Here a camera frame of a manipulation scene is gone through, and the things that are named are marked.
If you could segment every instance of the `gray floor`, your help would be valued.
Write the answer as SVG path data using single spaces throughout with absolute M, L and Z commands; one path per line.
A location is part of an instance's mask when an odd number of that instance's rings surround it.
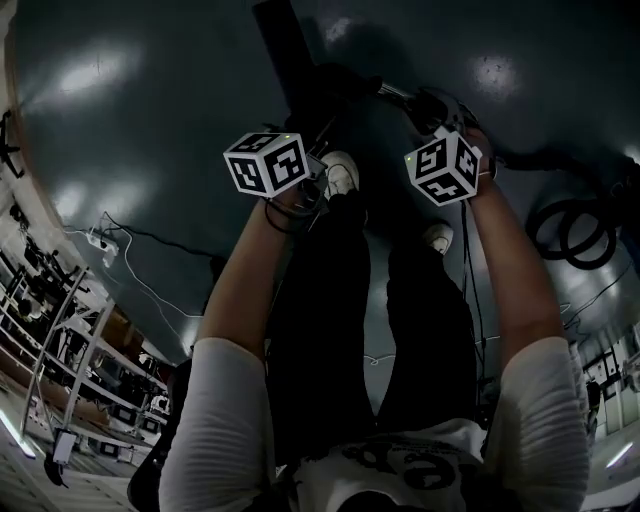
M 230 253 L 253 200 L 235 191 L 222 151 L 241 134 L 287 115 L 250 5 L 20 2 L 17 90 L 32 171 L 66 224 L 91 227 L 107 210 L 121 223 Z M 619 179 L 612 155 L 640 159 L 640 30 L 631 3 L 296 0 L 294 7 L 316 62 L 340 62 L 407 90 L 443 88 L 470 105 L 501 150 L 568 151 L 592 165 L 607 187 Z M 373 100 L 355 106 L 339 125 L 340 149 L 358 162 L 370 205 L 366 352 L 373 357 L 393 351 L 384 308 L 391 235 L 417 232 L 434 216 L 460 233 L 459 206 L 436 211 L 409 187 L 402 155 L 412 149 L 413 135 L 398 111 Z M 501 170 L 498 182 L 522 220 L 534 208 L 586 194 L 561 172 Z M 488 275 L 470 222 L 485 335 L 494 336 Z M 588 222 L 576 228 L 577 238 Z M 124 248 L 127 240 L 119 242 Z M 102 273 L 101 254 L 82 240 L 78 248 Z M 446 261 L 458 283 L 461 249 L 458 239 Z M 189 315 L 200 313 L 211 284 L 206 258 L 135 237 L 129 260 L 160 296 Z M 621 248 L 592 272 L 550 263 L 560 301 L 571 304 L 567 315 L 627 262 Z M 122 258 L 109 272 L 120 284 L 105 277 L 106 286 L 136 325 L 168 357 L 183 359 L 197 318 L 163 305 L 176 336 Z M 639 288 L 628 272 L 581 315 L 580 329 L 595 332 L 635 319 Z M 473 303 L 472 310 L 477 320 Z M 489 375 L 497 373 L 498 360 L 491 341 Z M 366 374 L 379 402 L 393 360 L 370 363 L 365 360 Z M 451 366 L 455 371 L 455 362 Z

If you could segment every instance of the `white sleeve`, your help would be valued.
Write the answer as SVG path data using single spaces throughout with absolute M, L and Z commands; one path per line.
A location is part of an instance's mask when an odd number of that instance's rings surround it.
M 485 464 L 524 512 L 580 510 L 589 456 L 562 338 L 533 343 L 505 368 Z
M 198 341 L 160 510 L 244 510 L 274 473 L 272 439 L 262 363 L 230 341 Z

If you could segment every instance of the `white sneaker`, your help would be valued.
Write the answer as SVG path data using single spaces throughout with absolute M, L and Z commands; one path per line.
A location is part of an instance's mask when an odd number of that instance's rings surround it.
M 353 159 L 344 151 L 332 151 L 322 157 L 327 164 L 327 188 L 324 197 L 329 200 L 336 194 L 346 194 L 350 190 L 360 190 L 360 174 Z
M 444 256 L 453 242 L 453 228 L 444 222 L 433 224 L 423 233 L 422 239 Z

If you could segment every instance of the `black and white cube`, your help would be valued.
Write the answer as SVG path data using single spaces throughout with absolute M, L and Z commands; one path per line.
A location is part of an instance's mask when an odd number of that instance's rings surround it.
M 456 131 L 440 127 L 434 135 L 404 157 L 411 184 L 437 206 L 475 196 L 482 152 Z
M 297 133 L 247 133 L 224 152 L 224 159 L 245 194 L 274 197 L 310 175 Z

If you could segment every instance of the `leg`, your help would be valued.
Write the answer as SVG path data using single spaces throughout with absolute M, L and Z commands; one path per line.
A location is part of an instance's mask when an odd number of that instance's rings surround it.
M 267 384 L 278 464 L 375 427 L 362 367 L 370 261 L 361 201 L 355 190 L 330 199 L 276 298 Z
M 396 360 L 378 415 L 382 431 L 421 430 L 452 418 L 474 418 L 472 318 L 442 258 L 424 240 L 398 247 L 389 257 L 387 309 Z

